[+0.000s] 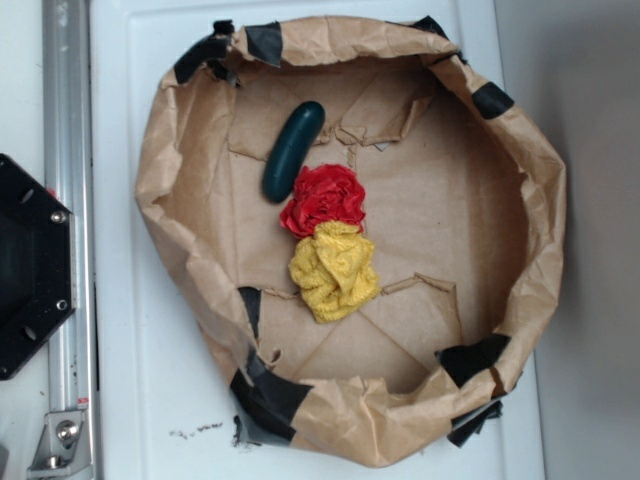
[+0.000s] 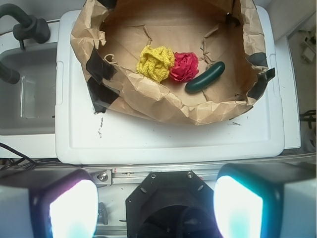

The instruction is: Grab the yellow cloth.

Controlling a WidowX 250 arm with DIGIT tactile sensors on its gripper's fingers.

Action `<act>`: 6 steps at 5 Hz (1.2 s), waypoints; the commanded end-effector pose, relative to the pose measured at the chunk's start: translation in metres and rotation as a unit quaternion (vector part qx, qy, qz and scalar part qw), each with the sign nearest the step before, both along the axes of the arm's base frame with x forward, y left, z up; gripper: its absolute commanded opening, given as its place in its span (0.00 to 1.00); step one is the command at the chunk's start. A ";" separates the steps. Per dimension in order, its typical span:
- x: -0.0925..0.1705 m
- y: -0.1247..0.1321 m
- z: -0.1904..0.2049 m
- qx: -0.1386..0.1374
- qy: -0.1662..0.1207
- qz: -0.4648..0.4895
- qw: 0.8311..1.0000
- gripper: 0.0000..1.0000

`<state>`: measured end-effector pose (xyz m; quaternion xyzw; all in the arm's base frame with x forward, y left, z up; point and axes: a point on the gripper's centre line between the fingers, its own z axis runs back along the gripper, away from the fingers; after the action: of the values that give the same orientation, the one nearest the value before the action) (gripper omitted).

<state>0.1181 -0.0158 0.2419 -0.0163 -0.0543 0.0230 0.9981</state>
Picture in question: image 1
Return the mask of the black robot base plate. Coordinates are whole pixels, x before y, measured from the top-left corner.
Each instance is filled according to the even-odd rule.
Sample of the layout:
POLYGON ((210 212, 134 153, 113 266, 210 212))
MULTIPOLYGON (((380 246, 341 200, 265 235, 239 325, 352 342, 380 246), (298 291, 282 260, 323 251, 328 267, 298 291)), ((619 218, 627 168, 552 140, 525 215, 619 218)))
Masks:
POLYGON ((1 156, 1 379, 12 379, 75 310, 73 214, 1 156))

